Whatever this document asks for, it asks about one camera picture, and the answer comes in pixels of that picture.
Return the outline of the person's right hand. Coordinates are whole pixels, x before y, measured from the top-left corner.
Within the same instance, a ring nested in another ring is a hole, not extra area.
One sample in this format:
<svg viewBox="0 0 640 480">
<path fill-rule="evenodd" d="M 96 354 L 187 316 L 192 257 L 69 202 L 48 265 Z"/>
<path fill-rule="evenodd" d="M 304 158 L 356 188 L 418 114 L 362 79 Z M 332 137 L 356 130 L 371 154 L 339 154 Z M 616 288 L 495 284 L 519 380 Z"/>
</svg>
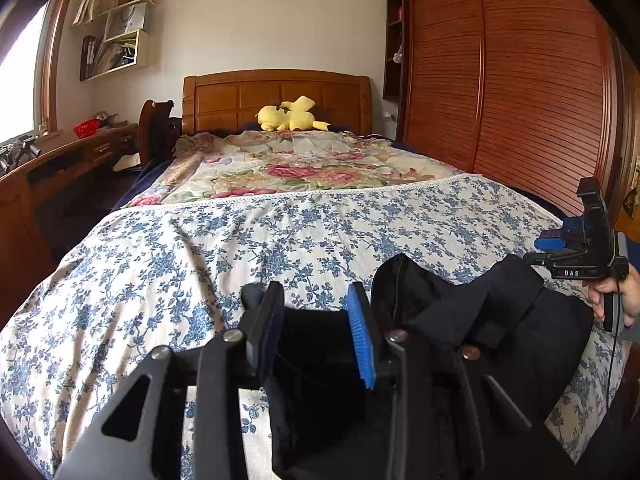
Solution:
<svg viewBox="0 0 640 480">
<path fill-rule="evenodd" d="M 605 320 L 604 313 L 604 295 L 610 292 L 617 292 L 623 303 L 624 324 L 626 327 L 634 325 L 634 321 L 640 312 L 640 276 L 637 269 L 630 264 L 628 266 L 628 274 L 623 281 L 616 281 L 615 278 L 605 278 L 597 282 L 583 282 L 587 287 L 587 296 L 590 306 L 593 310 L 594 317 L 603 322 Z"/>
</svg>

